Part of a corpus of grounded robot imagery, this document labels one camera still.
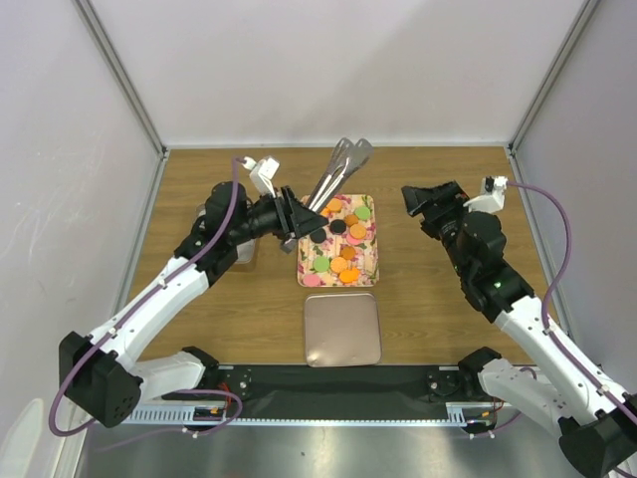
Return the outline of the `black round cookie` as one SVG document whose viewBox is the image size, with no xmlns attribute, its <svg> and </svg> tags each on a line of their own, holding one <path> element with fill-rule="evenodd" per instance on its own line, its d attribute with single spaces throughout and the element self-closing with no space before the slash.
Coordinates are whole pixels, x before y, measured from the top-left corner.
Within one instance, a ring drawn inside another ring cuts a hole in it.
<svg viewBox="0 0 637 478">
<path fill-rule="evenodd" d="M 311 240 L 315 244 L 322 244 L 326 240 L 326 232 L 324 229 L 318 229 L 310 235 Z"/>
<path fill-rule="evenodd" d="M 336 219 L 329 223 L 329 231 L 331 234 L 341 235 L 347 231 L 347 225 L 343 220 Z"/>
</svg>

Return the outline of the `metal serving tongs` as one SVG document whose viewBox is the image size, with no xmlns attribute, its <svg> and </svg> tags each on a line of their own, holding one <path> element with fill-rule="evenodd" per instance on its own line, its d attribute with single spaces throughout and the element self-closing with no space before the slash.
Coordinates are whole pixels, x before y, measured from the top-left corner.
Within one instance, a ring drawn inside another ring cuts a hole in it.
<svg viewBox="0 0 637 478">
<path fill-rule="evenodd" d="M 362 169 L 372 156 L 373 146 L 366 138 L 357 142 L 347 137 L 341 138 L 333 148 L 325 172 L 307 200 L 306 207 L 314 212 L 322 212 L 347 180 Z"/>
</svg>

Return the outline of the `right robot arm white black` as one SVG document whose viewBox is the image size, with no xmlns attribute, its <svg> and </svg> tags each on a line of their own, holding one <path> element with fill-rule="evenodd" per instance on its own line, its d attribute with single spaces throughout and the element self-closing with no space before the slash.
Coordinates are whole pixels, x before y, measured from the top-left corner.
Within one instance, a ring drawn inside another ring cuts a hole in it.
<svg viewBox="0 0 637 478">
<path fill-rule="evenodd" d="M 551 318 L 549 297 L 539 297 L 506 261 L 497 214 L 511 186 L 504 176 L 487 176 L 474 198 L 455 181 L 401 189 L 407 213 L 444 247 L 467 302 L 544 376 L 537 380 L 482 348 L 465 358 L 459 390 L 472 400 L 488 394 L 511 404 L 556 437 L 582 476 L 603 477 L 636 453 L 636 397 L 579 348 Z"/>
</svg>

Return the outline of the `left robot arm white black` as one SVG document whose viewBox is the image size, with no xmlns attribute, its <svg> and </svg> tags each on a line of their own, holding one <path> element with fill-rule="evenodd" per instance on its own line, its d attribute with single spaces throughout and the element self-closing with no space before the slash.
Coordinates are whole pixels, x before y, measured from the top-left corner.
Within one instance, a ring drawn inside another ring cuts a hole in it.
<svg viewBox="0 0 637 478">
<path fill-rule="evenodd" d="M 213 359 L 185 348 L 161 359 L 140 360 L 152 340 L 189 303 L 207 292 L 235 264 L 238 248 L 272 234 L 282 242 L 324 227 L 324 203 L 299 201 L 285 186 L 251 201 L 237 181 L 213 187 L 204 212 L 157 277 L 127 306 L 90 334 L 69 333 L 59 345 L 59 390 L 92 421 L 112 428 L 141 403 L 190 391 L 212 396 L 219 375 Z"/>
</svg>

